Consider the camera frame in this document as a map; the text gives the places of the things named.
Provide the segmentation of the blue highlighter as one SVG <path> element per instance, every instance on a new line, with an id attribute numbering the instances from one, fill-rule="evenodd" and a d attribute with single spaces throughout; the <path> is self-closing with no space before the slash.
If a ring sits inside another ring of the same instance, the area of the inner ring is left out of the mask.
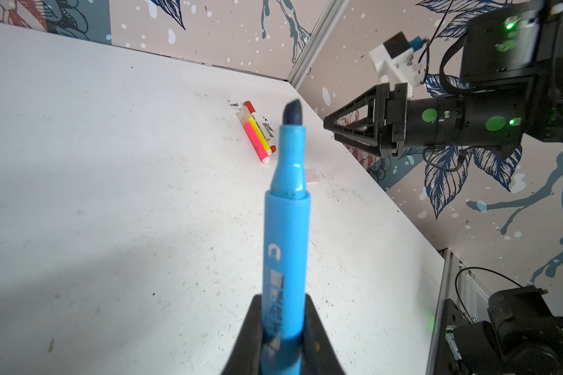
<path id="1" fill-rule="evenodd" d="M 298 374 L 302 359 L 311 196 L 302 105 L 286 105 L 278 163 L 264 203 L 261 373 Z"/>

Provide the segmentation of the pink highlighter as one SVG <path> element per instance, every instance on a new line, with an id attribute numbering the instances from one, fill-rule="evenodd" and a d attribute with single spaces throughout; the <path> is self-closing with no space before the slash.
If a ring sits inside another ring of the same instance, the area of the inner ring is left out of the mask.
<path id="1" fill-rule="evenodd" d="M 244 112 L 238 112 L 237 117 L 239 118 L 241 125 L 243 126 L 250 142 L 255 149 L 255 152 L 259 160 L 263 164 L 267 164 L 270 161 L 270 156 L 264 147 L 264 142 L 262 141 L 263 136 L 257 131 L 256 122 L 252 117 L 247 117 Z"/>

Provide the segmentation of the yellow highlighter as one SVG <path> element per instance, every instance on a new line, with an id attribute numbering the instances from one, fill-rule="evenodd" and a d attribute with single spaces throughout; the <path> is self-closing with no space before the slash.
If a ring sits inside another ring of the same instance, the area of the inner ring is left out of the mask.
<path id="1" fill-rule="evenodd" d="M 261 142 L 261 145 L 263 145 L 263 147 L 264 147 L 264 150 L 270 156 L 272 154 L 271 147 L 267 143 L 266 138 L 264 137 L 261 129 L 257 125 L 256 120 L 253 117 L 253 114 L 249 111 L 249 109 L 246 106 L 242 107 L 242 112 L 246 116 L 246 118 L 247 118 L 249 124 L 252 126 L 253 130 L 255 131 L 257 137 L 259 138 L 259 140 Z"/>

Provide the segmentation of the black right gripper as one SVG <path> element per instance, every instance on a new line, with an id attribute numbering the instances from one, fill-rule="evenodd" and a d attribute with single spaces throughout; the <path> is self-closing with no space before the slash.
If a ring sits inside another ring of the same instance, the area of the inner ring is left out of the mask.
<path id="1" fill-rule="evenodd" d="M 378 157 L 397 157 L 406 138 L 408 83 L 378 84 L 324 119 L 337 142 Z M 348 136 L 375 136 L 364 142 Z"/>

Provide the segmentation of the white red whiteboard marker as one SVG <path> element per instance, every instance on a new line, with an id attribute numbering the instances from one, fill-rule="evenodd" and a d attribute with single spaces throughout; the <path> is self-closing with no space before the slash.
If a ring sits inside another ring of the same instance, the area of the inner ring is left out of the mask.
<path id="1" fill-rule="evenodd" d="M 268 143 L 271 152 L 272 153 L 276 153 L 277 151 L 277 147 L 275 144 L 275 136 L 273 134 L 273 130 L 271 128 L 271 126 L 264 122 L 264 118 L 263 119 L 259 119 L 256 110 L 253 107 L 253 104 L 251 103 L 251 101 L 245 101 L 244 102 L 244 106 L 246 108 L 246 112 L 247 114 L 254 119 L 256 125 L 258 126 L 261 134 L 264 136 L 264 140 Z"/>

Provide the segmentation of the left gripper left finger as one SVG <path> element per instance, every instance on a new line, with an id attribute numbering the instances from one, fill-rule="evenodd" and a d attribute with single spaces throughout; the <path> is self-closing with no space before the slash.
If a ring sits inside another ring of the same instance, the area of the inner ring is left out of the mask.
<path id="1" fill-rule="evenodd" d="M 261 295 L 253 296 L 231 355 L 221 372 L 222 375 L 259 375 L 261 373 L 263 340 L 261 306 Z"/>

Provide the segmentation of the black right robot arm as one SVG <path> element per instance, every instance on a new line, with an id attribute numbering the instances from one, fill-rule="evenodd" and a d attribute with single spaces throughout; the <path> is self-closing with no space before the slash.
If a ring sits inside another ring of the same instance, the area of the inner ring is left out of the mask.
<path id="1" fill-rule="evenodd" d="M 455 147 L 507 159 L 529 135 L 563 144 L 563 1 L 506 5 L 468 18 L 442 64 L 461 56 L 460 77 L 436 75 L 442 94 L 414 99 L 430 77 L 431 40 L 398 33 L 369 56 L 381 84 L 325 117 L 338 142 L 389 158 L 419 148 L 424 159 Z"/>

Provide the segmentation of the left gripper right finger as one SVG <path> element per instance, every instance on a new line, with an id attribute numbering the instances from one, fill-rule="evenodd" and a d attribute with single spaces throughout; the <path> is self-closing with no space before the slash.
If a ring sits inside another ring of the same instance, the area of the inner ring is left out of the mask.
<path id="1" fill-rule="evenodd" d="M 344 375 L 312 298 L 306 294 L 303 325 L 302 374 Z"/>

